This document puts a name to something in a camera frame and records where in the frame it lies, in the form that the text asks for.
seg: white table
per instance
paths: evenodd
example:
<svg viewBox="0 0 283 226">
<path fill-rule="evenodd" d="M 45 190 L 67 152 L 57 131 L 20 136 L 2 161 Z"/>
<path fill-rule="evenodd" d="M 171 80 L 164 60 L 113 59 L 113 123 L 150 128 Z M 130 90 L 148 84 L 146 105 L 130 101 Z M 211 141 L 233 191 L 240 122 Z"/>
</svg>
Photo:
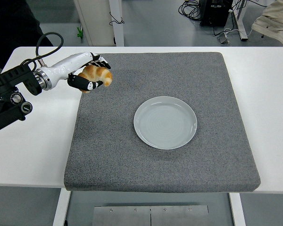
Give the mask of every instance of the white table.
<svg viewBox="0 0 283 226">
<path fill-rule="evenodd" d="M 41 48 L 45 54 L 52 48 Z M 17 48 L 4 70 L 33 58 Z M 50 66 L 80 52 L 221 52 L 261 177 L 255 192 L 283 193 L 283 48 L 281 47 L 64 47 L 44 58 Z M 63 178 L 81 92 L 60 81 L 38 96 L 18 85 L 33 111 L 0 130 L 0 186 L 64 187 Z"/>
</svg>

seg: black equipment box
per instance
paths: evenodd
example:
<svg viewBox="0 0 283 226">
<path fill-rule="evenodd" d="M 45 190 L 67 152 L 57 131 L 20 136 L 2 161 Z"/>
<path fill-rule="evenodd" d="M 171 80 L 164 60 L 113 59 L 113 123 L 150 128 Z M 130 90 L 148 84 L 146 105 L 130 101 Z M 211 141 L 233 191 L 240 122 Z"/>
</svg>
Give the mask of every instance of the black equipment box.
<svg viewBox="0 0 283 226">
<path fill-rule="evenodd" d="M 201 26 L 224 27 L 233 0 L 200 0 Z"/>
</svg>

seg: person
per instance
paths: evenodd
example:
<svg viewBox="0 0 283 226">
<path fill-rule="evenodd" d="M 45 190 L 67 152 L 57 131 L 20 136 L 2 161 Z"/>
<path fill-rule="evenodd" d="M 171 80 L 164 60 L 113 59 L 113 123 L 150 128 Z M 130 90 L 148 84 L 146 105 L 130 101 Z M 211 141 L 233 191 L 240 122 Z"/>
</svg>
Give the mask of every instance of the person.
<svg viewBox="0 0 283 226">
<path fill-rule="evenodd" d="M 276 0 L 266 7 L 251 28 L 283 44 L 283 0 Z"/>
<path fill-rule="evenodd" d="M 25 0 L 0 0 L 0 68 L 3 69 L 14 49 L 36 46 L 43 35 L 40 22 Z M 53 46 L 45 37 L 40 46 Z"/>
</svg>

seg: gray foam pad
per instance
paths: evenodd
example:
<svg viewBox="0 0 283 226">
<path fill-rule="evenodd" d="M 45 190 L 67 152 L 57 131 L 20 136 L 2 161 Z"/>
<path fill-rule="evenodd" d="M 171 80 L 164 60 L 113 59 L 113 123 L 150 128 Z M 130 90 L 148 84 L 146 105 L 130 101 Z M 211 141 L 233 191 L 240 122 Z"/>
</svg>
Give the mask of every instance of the gray foam pad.
<svg viewBox="0 0 283 226">
<path fill-rule="evenodd" d="M 246 192 L 260 177 L 220 53 L 103 54 L 109 87 L 82 94 L 64 176 L 67 190 Z M 138 107 L 157 96 L 195 112 L 194 138 L 159 150 L 136 134 Z"/>
</svg>

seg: plate rim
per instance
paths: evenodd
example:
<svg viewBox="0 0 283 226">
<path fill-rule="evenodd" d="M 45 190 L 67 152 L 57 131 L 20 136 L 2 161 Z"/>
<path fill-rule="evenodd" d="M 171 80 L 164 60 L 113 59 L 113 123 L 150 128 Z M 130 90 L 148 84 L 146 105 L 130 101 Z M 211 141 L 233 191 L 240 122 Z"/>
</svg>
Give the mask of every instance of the plate rim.
<svg viewBox="0 0 283 226">
<path fill-rule="evenodd" d="M 195 131 L 194 131 L 193 135 L 191 136 L 191 138 L 190 138 L 186 143 L 184 143 L 184 144 L 182 144 L 182 145 L 180 145 L 180 146 L 178 146 L 178 147 L 173 147 L 173 148 L 159 148 L 159 147 L 157 147 L 157 146 L 153 146 L 152 143 L 148 142 L 146 139 L 143 138 L 143 136 L 142 136 L 142 134 L 140 133 L 140 131 L 138 131 L 137 128 L 136 128 L 136 127 L 137 127 L 137 126 L 136 126 L 136 124 L 137 124 L 137 123 L 136 123 L 137 113 L 138 113 L 139 111 L 141 111 L 142 106 L 143 106 L 143 105 L 146 105 L 147 102 L 149 102 L 149 101 L 151 101 L 151 100 L 153 100 L 153 99 L 162 98 L 162 97 L 166 97 L 166 98 L 170 98 L 170 99 L 176 99 L 177 101 L 182 102 L 184 105 L 186 105 L 187 107 L 190 108 L 191 112 L 194 114 L 195 119 L 196 119 L 196 126 L 195 126 Z M 134 114 L 133 125 L 134 125 L 134 130 L 135 130 L 137 136 L 138 136 L 144 143 L 146 143 L 147 145 L 149 145 L 149 146 L 151 146 L 151 147 L 154 147 L 154 148 L 156 148 L 156 149 L 160 149 L 160 150 L 173 150 L 173 149 L 177 149 L 177 148 L 180 148 L 180 147 L 186 145 L 187 143 L 189 143 L 189 142 L 193 139 L 193 137 L 195 136 L 196 131 L 197 131 L 198 122 L 197 122 L 196 114 L 195 114 L 195 112 L 193 111 L 193 109 L 192 109 L 186 102 L 184 102 L 183 100 L 178 99 L 178 98 L 176 98 L 176 97 L 171 97 L 171 96 L 158 96 L 158 97 L 152 97 L 152 98 L 150 98 L 150 99 L 144 101 L 144 102 L 137 108 L 137 110 L 135 111 L 135 114 Z"/>
</svg>

